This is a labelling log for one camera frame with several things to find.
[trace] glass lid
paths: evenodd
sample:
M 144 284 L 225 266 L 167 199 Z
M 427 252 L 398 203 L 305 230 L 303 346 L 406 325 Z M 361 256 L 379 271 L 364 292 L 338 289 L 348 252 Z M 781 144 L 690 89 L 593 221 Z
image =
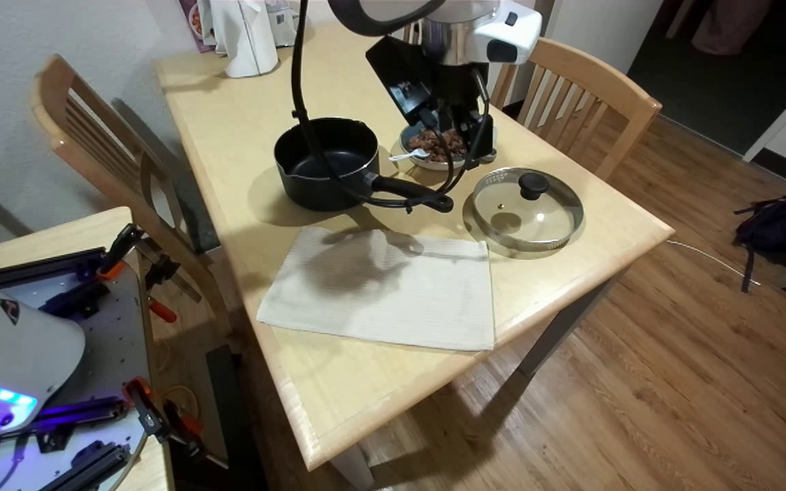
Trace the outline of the glass lid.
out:
M 563 248 L 580 232 L 584 209 L 554 174 L 500 170 L 474 187 L 464 218 L 480 240 L 528 255 Z

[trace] table leg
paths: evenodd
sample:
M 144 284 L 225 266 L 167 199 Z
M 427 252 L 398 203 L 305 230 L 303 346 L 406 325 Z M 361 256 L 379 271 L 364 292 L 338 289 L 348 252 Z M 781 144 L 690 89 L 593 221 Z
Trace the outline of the table leg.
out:
M 539 342 L 529 346 L 529 353 L 524 356 L 518 374 L 524 374 L 528 380 L 536 378 L 539 365 L 543 361 L 550 361 L 550 356 L 559 346 L 559 342 L 580 325 L 580 319 L 584 318 L 584 311 L 608 289 L 608 284 L 600 284 L 595 289 L 589 289 L 584 299 L 580 299 L 577 304 L 570 304 L 567 308 L 563 308 L 552 325 L 547 327 L 547 334 L 539 337 Z
M 338 476 L 353 485 L 353 488 L 372 488 L 372 468 L 365 462 L 365 454 L 361 449 L 350 449 L 343 455 L 331 462 Z

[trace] wooden chair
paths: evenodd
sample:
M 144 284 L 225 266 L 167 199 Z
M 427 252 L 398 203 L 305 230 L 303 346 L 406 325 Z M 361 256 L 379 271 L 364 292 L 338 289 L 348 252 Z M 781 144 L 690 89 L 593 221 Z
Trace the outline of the wooden chair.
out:
M 615 65 L 550 38 L 539 41 L 528 65 L 500 71 L 495 108 L 510 105 L 518 71 L 532 71 L 518 123 L 574 161 L 595 166 L 600 179 L 626 161 L 660 113 L 660 105 Z
M 36 76 L 34 116 L 50 149 L 107 203 L 129 206 L 135 224 L 180 266 L 208 301 L 222 337 L 230 342 L 241 337 L 208 256 L 189 243 L 169 170 L 159 153 L 64 57 L 51 57 Z

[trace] wooden floor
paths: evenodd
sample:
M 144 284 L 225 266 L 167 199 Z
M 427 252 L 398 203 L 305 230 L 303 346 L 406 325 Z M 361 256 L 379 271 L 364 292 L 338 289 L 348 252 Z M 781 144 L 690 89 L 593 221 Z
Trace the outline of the wooden floor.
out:
M 741 292 L 730 239 L 786 184 L 660 120 L 612 180 L 676 230 L 539 368 L 529 342 L 432 397 L 364 450 L 376 488 L 786 488 L 786 292 Z M 264 397 L 273 488 L 348 488 L 303 462 Z

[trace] black tool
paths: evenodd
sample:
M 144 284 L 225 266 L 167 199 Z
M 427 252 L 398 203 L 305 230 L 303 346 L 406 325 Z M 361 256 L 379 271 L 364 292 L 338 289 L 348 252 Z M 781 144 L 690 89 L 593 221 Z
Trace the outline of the black tool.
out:
M 65 256 L 51 256 L 42 263 L 26 263 L 15 269 L 0 271 L 0 289 L 12 284 L 31 284 L 64 273 L 76 273 L 79 278 L 95 277 L 98 266 L 103 259 L 103 248 L 76 252 Z
M 172 263 L 167 255 L 162 255 L 144 277 L 144 289 L 150 292 L 155 284 L 163 284 L 174 273 L 178 273 L 178 263 Z
M 124 256 L 144 239 L 144 232 L 135 224 L 125 224 L 107 255 L 98 259 L 98 271 L 81 273 L 81 284 L 61 292 L 58 299 L 46 301 L 42 311 L 51 318 L 92 318 L 98 311 L 98 301 L 110 296 L 107 277 L 118 271 Z
M 54 404 L 43 408 L 34 421 L 31 431 L 36 435 L 42 454 L 54 454 L 68 446 L 68 436 L 76 425 L 98 425 L 125 416 L 125 401 L 118 397 L 91 400 L 79 404 Z
M 187 460 L 202 462 L 204 446 L 184 425 L 174 404 L 167 404 L 167 419 L 154 408 L 147 387 L 137 380 L 125 386 L 125 393 L 139 413 L 139 423 L 144 425 L 147 435 L 155 440 L 163 440 L 169 450 L 184 454 Z
M 111 443 L 92 443 L 72 460 L 72 469 L 42 491 L 88 491 L 111 479 L 129 465 L 129 449 Z
M 144 232 L 137 224 L 125 224 L 110 252 L 102 259 L 98 273 L 111 271 L 114 266 L 124 263 L 124 256 L 144 239 Z
M 98 301 L 110 296 L 110 288 L 103 288 L 98 278 L 91 278 L 68 292 L 54 296 L 42 305 L 42 311 L 51 318 L 92 318 L 98 311 Z

